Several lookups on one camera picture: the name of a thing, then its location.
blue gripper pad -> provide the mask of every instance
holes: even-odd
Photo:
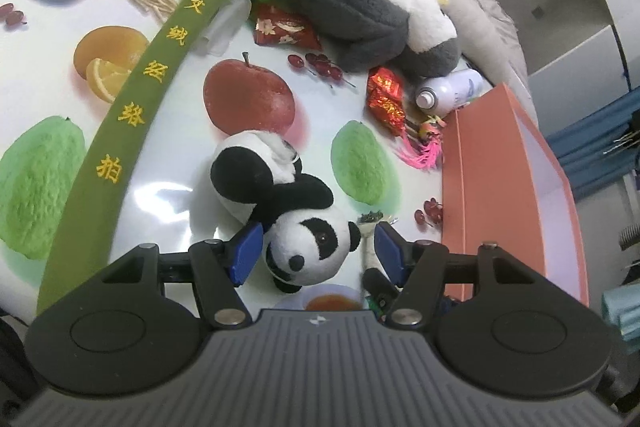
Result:
[[[254,269],[262,253],[262,236],[260,223],[247,223],[225,245],[225,250],[230,250],[228,259],[231,259],[231,266],[228,268],[228,273],[234,286],[244,284],[251,270]]]
[[[406,241],[398,234],[392,237],[380,224],[376,225],[373,235],[373,248],[376,251],[386,276],[398,287],[403,287],[409,278],[409,269],[404,262]]]

red apple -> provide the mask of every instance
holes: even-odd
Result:
[[[227,134],[257,129],[285,134],[296,115],[293,93],[273,71],[228,58],[204,81],[204,105],[213,125]]]

orange box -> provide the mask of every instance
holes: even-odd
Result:
[[[504,84],[447,118],[442,242],[455,253],[500,247],[589,304],[580,226],[569,181]],[[470,285],[447,294],[471,297]]]

panda nose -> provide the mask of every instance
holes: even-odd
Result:
[[[301,255],[294,255],[289,259],[289,268],[294,272],[299,272],[305,266],[305,258]]]

panda plush toy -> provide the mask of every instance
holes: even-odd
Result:
[[[441,10],[447,0],[288,0],[321,33],[338,39],[337,64],[367,71],[392,59],[410,82],[446,76],[458,64],[456,29]]]
[[[277,134],[244,131],[216,149],[211,182],[224,207],[265,232],[265,261],[277,288],[295,293],[333,277],[360,243],[360,230],[321,180]]]

